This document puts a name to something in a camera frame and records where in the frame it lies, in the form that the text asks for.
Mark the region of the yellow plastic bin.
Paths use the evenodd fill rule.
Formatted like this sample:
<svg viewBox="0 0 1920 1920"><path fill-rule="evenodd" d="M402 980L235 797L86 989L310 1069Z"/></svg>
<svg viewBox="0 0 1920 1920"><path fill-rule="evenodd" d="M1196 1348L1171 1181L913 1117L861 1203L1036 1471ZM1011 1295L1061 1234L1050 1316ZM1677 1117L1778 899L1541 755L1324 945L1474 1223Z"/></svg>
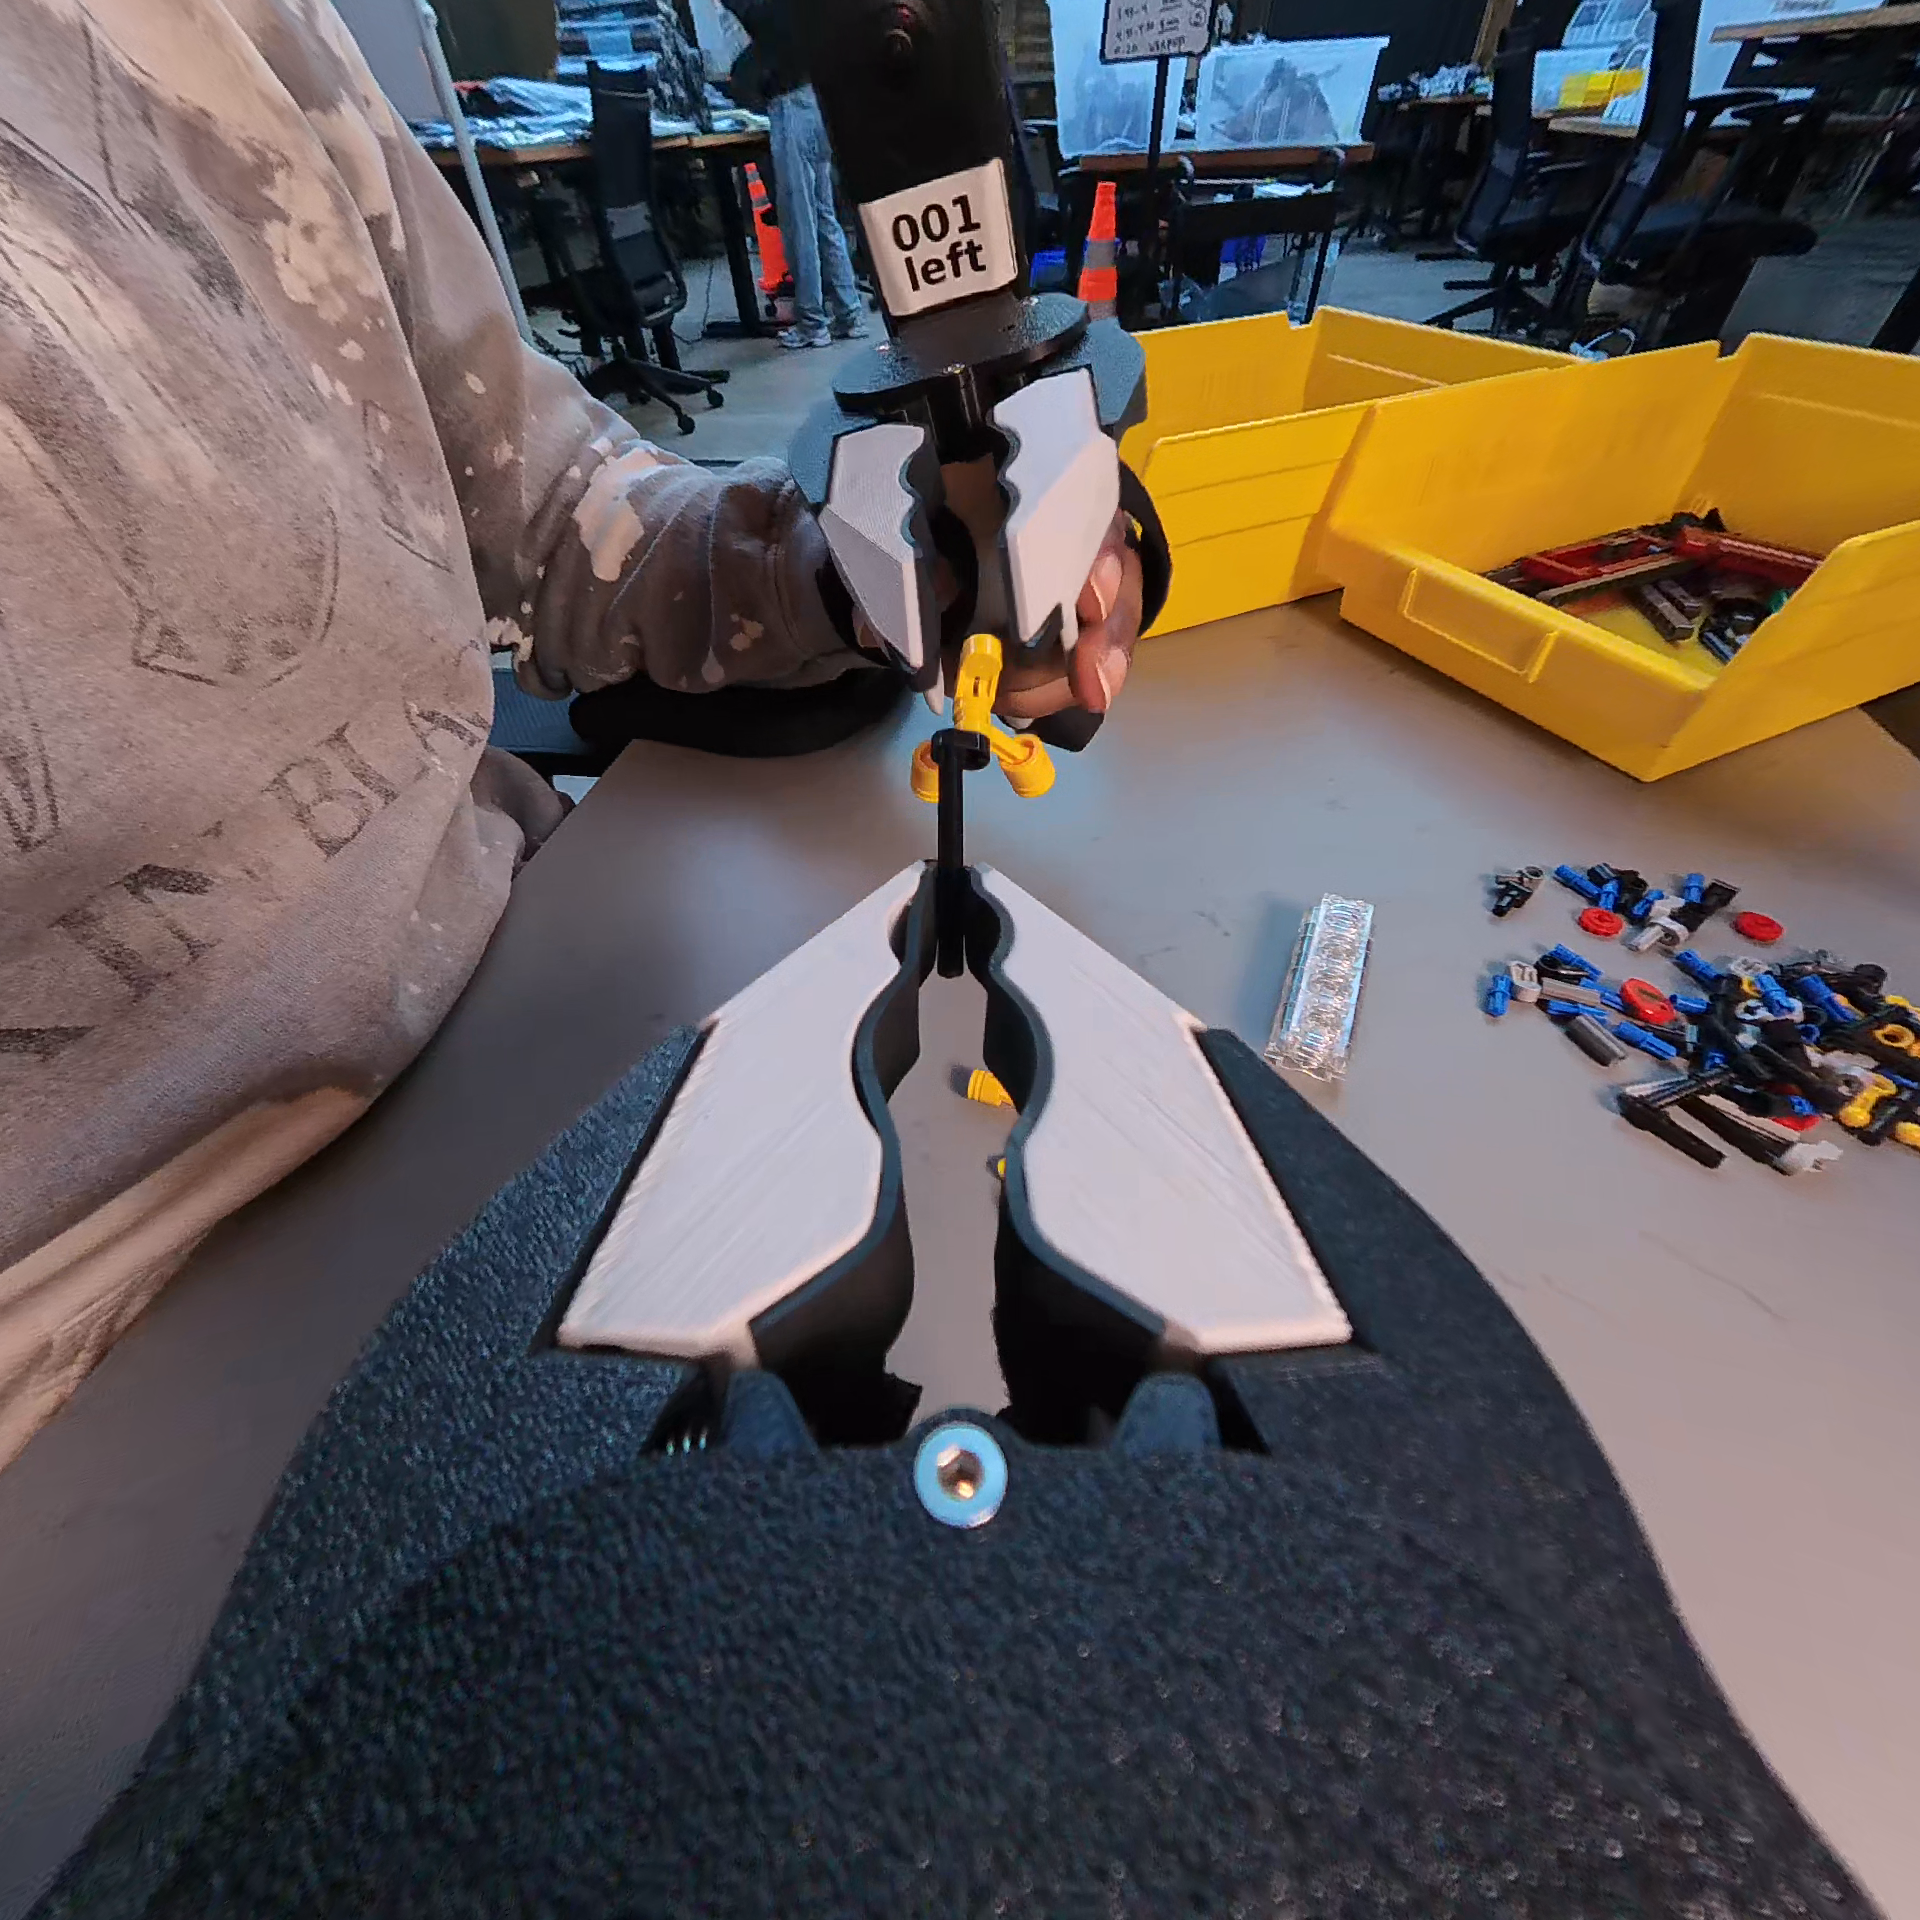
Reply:
<svg viewBox="0 0 1920 1920"><path fill-rule="evenodd" d="M1818 570L1731 664L1494 583L1677 513ZM1339 612L1643 781L1915 683L1918 361L1750 335L1382 400L1328 495Z"/></svg>
<svg viewBox="0 0 1920 1920"><path fill-rule="evenodd" d="M1121 457L1171 552L1171 635L1334 587L1318 525L1363 421L1390 400L1570 364L1563 352L1322 306L1138 339L1146 418Z"/></svg>

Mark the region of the person's torso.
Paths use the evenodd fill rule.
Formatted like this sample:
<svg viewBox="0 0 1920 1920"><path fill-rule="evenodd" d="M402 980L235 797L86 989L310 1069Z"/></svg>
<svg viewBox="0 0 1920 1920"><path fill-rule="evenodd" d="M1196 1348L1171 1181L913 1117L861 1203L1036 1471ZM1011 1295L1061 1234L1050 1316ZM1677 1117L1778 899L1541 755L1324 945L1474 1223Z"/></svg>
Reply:
<svg viewBox="0 0 1920 1920"><path fill-rule="evenodd" d="M594 412L326 5L4 5L4 1463L461 995Z"/></svg>

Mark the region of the red and black beam assembly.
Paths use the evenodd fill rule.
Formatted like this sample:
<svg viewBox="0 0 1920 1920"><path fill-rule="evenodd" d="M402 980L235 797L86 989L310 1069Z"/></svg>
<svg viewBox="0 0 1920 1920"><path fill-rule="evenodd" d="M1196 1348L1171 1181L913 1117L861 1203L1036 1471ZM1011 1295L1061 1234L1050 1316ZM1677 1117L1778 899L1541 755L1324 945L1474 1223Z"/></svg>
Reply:
<svg viewBox="0 0 1920 1920"><path fill-rule="evenodd" d="M1627 608L1670 650L1694 644L1729 665L1821 563L1801 547L1745 536L1708 508L1538 548L1483 579L1579 617Z"/></svg>

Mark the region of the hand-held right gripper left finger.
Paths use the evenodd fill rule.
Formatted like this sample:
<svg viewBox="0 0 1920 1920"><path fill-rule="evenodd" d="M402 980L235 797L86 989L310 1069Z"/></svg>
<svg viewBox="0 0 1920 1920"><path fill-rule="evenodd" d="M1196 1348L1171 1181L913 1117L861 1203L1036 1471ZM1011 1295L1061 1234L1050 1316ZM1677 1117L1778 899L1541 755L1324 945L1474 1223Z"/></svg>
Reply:
<svg viewBox="0 0 1920 1920"><path fill-rule="evenodd" d="M907 866L723 1003L585 1257L560 1346L780 1376L804 1411L913 1411L891 1098L922 1059L933 877Z"/></svg>

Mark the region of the pile of mixed small bricks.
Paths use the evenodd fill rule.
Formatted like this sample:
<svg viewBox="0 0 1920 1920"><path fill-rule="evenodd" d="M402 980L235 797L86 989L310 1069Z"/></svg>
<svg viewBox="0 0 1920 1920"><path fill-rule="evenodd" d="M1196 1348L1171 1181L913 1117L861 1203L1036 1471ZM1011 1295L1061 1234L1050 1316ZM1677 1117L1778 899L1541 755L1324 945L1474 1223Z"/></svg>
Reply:
<svg viewBox="0 0 1920 1920"><path fill-rule="evenodd" d="M1490 962L1480 1012L1545 1019L1610 1077L1636 1133L1706 1171L1742 1157L1790 1179L1849 1145L1915 1154L1915 995L1886 968L1795 949L1778 919L1700 871L1500 871L1488 913L1509 921L1544 890L1568 895L1574 945Z"/></svg>

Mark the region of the grey picture panel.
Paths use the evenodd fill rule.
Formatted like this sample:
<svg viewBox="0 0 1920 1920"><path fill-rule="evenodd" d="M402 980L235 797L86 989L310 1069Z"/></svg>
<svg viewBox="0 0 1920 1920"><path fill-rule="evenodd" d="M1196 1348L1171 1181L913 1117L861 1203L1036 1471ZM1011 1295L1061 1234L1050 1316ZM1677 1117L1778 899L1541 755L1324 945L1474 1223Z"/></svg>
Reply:
<svg viewBox="0 0 1920 1920"><path fill-rule="evenodd" d="M1218 44L1198 67L1193 147L1201 154L1360 145L1386 37Z"/></svg>

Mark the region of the white sign board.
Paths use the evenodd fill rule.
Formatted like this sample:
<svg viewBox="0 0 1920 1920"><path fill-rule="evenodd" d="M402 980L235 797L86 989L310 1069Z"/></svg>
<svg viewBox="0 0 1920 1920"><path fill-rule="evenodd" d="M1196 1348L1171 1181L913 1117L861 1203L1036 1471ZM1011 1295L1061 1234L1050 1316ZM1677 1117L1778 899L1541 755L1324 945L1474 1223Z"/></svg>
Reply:
<svg viewBox="0 0 1920 1920"><path fill-rule="evenodd" d="M1171 69L1202 58L1213 37L1211 3L1106 3L1101 9L1097 59L1104 67L1153 64L1154 95L1146 138L1146 173L1160 169L1169 129Z"/></svg>

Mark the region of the black axle with yellow connectors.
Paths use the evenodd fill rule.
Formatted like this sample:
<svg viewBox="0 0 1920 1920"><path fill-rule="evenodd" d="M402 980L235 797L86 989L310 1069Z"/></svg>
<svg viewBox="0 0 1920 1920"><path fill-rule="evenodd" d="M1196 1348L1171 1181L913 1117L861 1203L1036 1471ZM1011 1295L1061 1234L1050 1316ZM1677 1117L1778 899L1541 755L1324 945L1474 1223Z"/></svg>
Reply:
<svg viewBox="0 0 1920 1920"><path fill-rule="evenodd" d="M1032 731L1009 731L996 720L1004 669L1002 640L973 633L964 640L950 681L946 724L914 752L910 784L934 811L933 925L934 969L960 977L969 961L969 860L964 781L996 765L1012 793L1038 801L1057 780L1050 745Z"/></svg>

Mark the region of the person's left forearm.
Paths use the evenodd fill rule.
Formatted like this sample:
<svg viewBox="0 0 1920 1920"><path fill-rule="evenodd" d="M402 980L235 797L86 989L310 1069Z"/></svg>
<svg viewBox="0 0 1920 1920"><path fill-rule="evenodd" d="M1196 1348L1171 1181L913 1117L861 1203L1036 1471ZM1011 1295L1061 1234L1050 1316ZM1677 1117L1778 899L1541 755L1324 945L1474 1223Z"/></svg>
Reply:
<svg viewBox="0 0 1920 1920"><path fill-rule="evenodd" d="M522 687L557 700L643 680L706 696L876 665L780 463L701 469L556 364L518 351L517 372L469 516L482 607Z"/></svg>

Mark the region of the grey desk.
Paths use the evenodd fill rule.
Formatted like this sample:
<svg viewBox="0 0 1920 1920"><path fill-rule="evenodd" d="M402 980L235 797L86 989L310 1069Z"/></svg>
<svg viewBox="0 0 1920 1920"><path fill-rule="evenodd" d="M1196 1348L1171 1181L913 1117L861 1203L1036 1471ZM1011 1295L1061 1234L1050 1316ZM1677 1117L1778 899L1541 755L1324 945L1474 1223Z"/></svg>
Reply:
<svg viewBox="0 0 1920 1920"><path fill-rule="evenodd" d="M228 1218L4 1471L4 1915L29 1911L190 1673L289 1456L473 1211L675 1027L928 844L926 724L810 759L630 747L522 871L416 1068ZM1481 975L1574 939L1597 857L1733 881L1915 995L1915 759L1864 712L1638 784L1312 600L1157 635L977 857L1257 1047L1324 895L1376 905L1334 1085L1299 1081L1476 1263L1613 1461L1696 1643L1888 1915L1915 1915L1915 1154L1786 1178L1629 1129Z"/></svg>

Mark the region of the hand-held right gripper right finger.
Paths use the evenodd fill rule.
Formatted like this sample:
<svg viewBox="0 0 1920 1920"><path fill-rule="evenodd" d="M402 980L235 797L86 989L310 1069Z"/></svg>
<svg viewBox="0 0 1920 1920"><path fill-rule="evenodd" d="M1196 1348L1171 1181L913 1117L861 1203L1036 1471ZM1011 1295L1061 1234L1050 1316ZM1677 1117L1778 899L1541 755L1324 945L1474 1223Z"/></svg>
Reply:
<svg viewBox="0 0 1920 1920"><path fill-rule="evenodd" d="M1226 1041L992 868L969 876L986 1066L1016 1103L992 1325L1011 1408L1334 1353L1354 1324L1218 1066Z"/></svg>

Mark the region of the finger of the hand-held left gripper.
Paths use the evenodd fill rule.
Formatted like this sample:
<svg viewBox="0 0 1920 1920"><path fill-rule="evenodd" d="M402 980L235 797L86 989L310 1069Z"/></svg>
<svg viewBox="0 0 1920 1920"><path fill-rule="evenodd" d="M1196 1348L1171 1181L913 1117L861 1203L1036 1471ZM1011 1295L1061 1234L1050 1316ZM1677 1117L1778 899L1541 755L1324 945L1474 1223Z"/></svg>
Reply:
<svg viewBox="0 0 1920 1920"><path fill-rule="evenodd" d="M1121 509L1118 444L1097 417L1088 369L1036 377L992 407L1002 444L998 528L1011 635L1070 657L1076 602Z"/></svg>
<svg viewBox="0 0 1920 1920"><path fill-rule="evenodd" d="M864 633L913 683L942 672L931 530L942 503L942 464L924 424L866 424L832 441L822 536Z"/></svg>

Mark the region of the black office chair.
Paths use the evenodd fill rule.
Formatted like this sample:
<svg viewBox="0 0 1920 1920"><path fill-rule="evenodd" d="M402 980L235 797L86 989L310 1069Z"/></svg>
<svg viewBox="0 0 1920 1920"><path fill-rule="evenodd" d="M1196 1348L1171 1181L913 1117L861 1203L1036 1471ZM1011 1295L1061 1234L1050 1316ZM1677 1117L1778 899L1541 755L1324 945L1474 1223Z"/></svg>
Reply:
<svg viewBox="0 0 1920 1920"><path fill-rule="evenodd" d="M1788 200L1833 107L1768 90L1694 95L1698 18L1698 3L1652 9L1638 131L1552 290L1547 330L1565 345L1610 331L1627 352L1717 341L1757 264L1818 248Z"/></svg>
<svg viewBox="0 0 1920 1920"><path fill-rule="evenodd" d="M699 395L718 410L730 376L686 370L678 361L675 322L688 288L659 227L650 80L640 67L589 59L588 92L592 257L574 288L584 347L597 361L588 386L600 397L657 402L688 437L694 421L684 397Z"/></svg>
<svg viewBox="0 0 1920 1920"><path fill-rule="evenodd" d="M1449 290L1469 288L1474 298L1429 315L1429 328L1451 330L1474 315L1512 339L1547 328L1545 288L1594 216L1594 171L1534 141L1536 56L1536 40L1513 24L1493 67L1490 149L1457 225L1457 249L1486 264L1490 280L1449 281Z"/></svg>

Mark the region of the clear plastic parts bag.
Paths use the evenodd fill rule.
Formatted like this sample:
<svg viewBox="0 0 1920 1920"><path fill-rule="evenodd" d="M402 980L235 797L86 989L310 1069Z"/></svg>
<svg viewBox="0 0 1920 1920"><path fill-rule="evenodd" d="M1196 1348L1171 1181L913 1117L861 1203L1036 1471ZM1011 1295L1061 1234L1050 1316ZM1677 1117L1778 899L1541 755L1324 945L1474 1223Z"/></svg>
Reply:
<svg viewBox="0 0 1920 1920"><path fill-rule="evenodd" d="M1316 1083L1344 1079L1376 929L1372 903L1322 896L1299 929L1265 1059Z"/></svg>

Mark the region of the person's left hand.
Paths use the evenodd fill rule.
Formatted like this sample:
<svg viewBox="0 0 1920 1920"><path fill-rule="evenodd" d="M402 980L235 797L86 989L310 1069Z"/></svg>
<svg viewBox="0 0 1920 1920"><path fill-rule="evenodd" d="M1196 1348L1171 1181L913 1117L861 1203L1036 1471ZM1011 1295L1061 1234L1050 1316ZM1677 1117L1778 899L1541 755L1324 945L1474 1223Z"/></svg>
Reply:
<svg viewBox="0 0 1920 1920"><path fill-rule="evenodd" d="M1118 513L1074 603L1072 651L1011 660L998 680L996 717L1029 728L1053 714L1109 714L1140 639L1144 587L1136 523Z"/></svg>

